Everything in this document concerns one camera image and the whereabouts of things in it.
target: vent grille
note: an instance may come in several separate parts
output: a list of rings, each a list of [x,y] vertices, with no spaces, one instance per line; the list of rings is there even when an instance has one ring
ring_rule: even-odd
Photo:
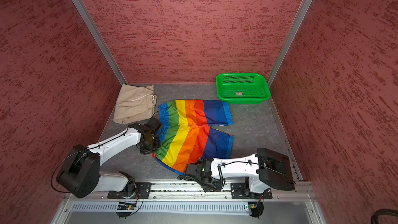
[[[74,202],[72,212],[116,212],[118,202]],[[235,213],[246,214],[247,202],[150,202],[140,212]]]

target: beige pants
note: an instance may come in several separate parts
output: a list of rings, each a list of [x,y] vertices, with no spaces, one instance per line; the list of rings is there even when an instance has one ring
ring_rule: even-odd
[[[156,105],[155,87],[122,85],[115,106],[113,121],[119,124],[149,119]]]

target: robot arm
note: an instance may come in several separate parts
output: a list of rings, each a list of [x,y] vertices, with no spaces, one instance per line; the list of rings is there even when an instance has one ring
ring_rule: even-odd
[[[73,147],[57,175],[57,182],[78,198],[93,191],[122,191],[130,197],[134,193],[134,179],[125,173],[100,172],[100,166],[136,144],[141,154],[155,152],[160,147],[157,133],[161,126],[158,119],[151,118],[146,124],[133,123],[123,132],[96,144]],[[178,179],[196,181],[207,192],[220,191],[222,178],[228,177],[248,178],[248,194],[260,195],[270,187],[294,190],[289,158],[265,148],[259,148],[257,154],[247,157],[210,158],[189,164],[185,175]]]
[[[151,118],[146,124],[133,123],[123,132],[104,141],[71,149],[57,175],[57,182],[78,198],[93,191],[122,191],[131,188],[134,180],[122,173],[103,173],[100,166],[109,158],[133,145],[141,154],[150,154],[160,147],[157,136],[162,124]]]
[[[286,191],[295,189],[289,158],[266,148],[258,148],[257,154],[247,157],[210,158],[189,164],[185,172],[188,177],[183,175],[179,179],[194,179],[206,191],[221,183],[219,171],[222,178],[248,177],[247,193],[261,195],[271,187]]]

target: black cable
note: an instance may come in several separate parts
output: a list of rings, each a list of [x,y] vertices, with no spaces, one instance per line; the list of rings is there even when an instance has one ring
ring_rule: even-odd
[[[225,185],[225,178],[223,178],[222,180],[223,180],[223,183],[222,183],[222,188],[223,188],[224,185]]]
[[[254,205],[255,207],[257,207],[257,204],[261,201],[261,199],[263,198],[263,196],[260,196],[260,199],[258,199],[258,201],[256,202],[256,204]]]
[[[152,118],[155,117],[156,115],[158,115],[159,113],[160,113],[160,110],[157,111],[156,113],[154,113],[154,114],[152,115]]]
[[[222,190],[222,188],[224,187],[224,184],[223,184],[224,180],[223,180],[223,177],[222,177],[221,166],[218,165],[217,168],[218,168],[218,174],[220,176],[220,182],[219,182],[220,186],[218,188],[212,187],[212,186],[209,186],[209,185],[205,185],[201,181],[199,181],[196,177],[193,177],[193,176],[190,176],[190,175],[186,175],[186,174],[179,175],[177,177],[177,180],[194,181],[194,182],[197,182],[202,188],[206,188],[206,189],[209,189],[209,190],[215,191],[215,192],[220,192]]]
[[[156,134],[154,137],[159,137],[164,132],[164,125],[162,124],[160,127],[163,127],[162,131],[159,134]]]
[[[85,151],[92,150],[92,149],[95,149],[95,148],[99,148],[99,147],[103,146],[104,144],[106,144],[106,143],[108,143],[108,142],[111,142],[112,140],[115,140],[116,138],[119,138],[119,137],[122,137],[122,136],[126,135],[128,129],[129,129],[129,128],[127,127],[126,131],[123,132],[123,134],[121,134],[121,135],[119,135],[119,136],[117,136],[117,137],[115,137],[115,138],[112,138],[111,140],[108,140],[107,142],[105,142],[105,143],[103,143],[103,144],[99,144],[99,145],[97,145],[96,147],[88,148],[88,149],[81,150],[81,151],[78,151],[78,152],[75,152],[75,153],[72,153],[72,154],[68,155],[64,160],[62,160],[62,161],[57,165],[57,167],[56,167],[55,170],[53,171],[53,173],[52,173],[52,175],[51,175],[51,177],[50,177],[50,185],[51,185],[51,188],[52,188],[53,190],[57,191],[57,192],[60,192],[60,193],[70,193],[70,191],[61,191],[61,190],[57,190],[57,189],[54,187],[53,183],[52,183],[52,179],[54,178],[54,174],[55,174],[55,172],[57,171],[57,169],[61,166],[61,164],[62,164],[63,162],[65,162],[65,160],[67,160],[69,157],[73,156],[74,154],[77,154],[77,153],[79,153],[79,152],[85,152]]]
[[[264,199],[263,199],[263,201],[262,202],[260,202],[260,204],[259,204],[259,206],[258,207],[260,207],[260,214],[259,214],[259,216],[257,217],[258,219],[260,219],[260,216],[263,214],[263,212],[264,212]]]
[[[259,164],[259,163],[235,161],[235,162],[230,162],[230,163],[222,164],[222,165],[223,165],[223,166],[226,166],[226,165],[232,164],[232,163],[248,163],[248,164],[250,164],[250,165],[251,165],[251,164],[257,164],[258,166],[262,166],[262,167],[264,167],[264,168],[266,168],[266,169],[269,169],[269,170],[271,170],[271,171],[273,171],[273,172],[279,173],[279,174],[284,175],[285,177],[289,178],[287,175],[285,175],[285,174],[283,174],[283,173],[281,173],[281,172],[277,172],[276,170],[273,170],[273,169],[271,169],[271,168],[268,168],[268,167],[266,167],[266,166],[264,166],[264,165],[262,165],[262,164]]]
[[[122,208],[129,208],[130,205],[132,205],[131,202],[119,202],[117,204],[118,207],[122,207]]]
[[[140,192],[138,192],[138,194],[142,197],[142,202],[141,202],[141,205],[140,205],[140,207],[134,212],[134,213],[132,213],[131,215],[133,215],[133,214],[135,214],[135,213],[137,213],[138,212],[138,210],[140,210],[141,209],[141,207],[142,207],[142,205],[144,204],[144,197],[142,196],[142,194],[140,193]]]
[[[371,217],[371,224],[379,224],[379,216],[390,215],[398,217],[398,211],[393,209],[382,208],[376,211]]]

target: white drawstring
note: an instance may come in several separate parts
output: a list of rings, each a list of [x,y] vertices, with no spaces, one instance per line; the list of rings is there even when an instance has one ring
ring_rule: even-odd
[[[150,96],[152,96],[152,101],[154,101],[155,100],[155,97],[152,95],[152,94],[146,94],[146,95],[144,95],[144,96],[141,96],[141,97],[139,97],[138,99],[135,99],[135,100],[132,100],[132,101],[137,101],[137,100],[139,100],[139,99],[142,99],[142,98],[144,98],[145,96],[147,96],[147,95],[150,95]]]

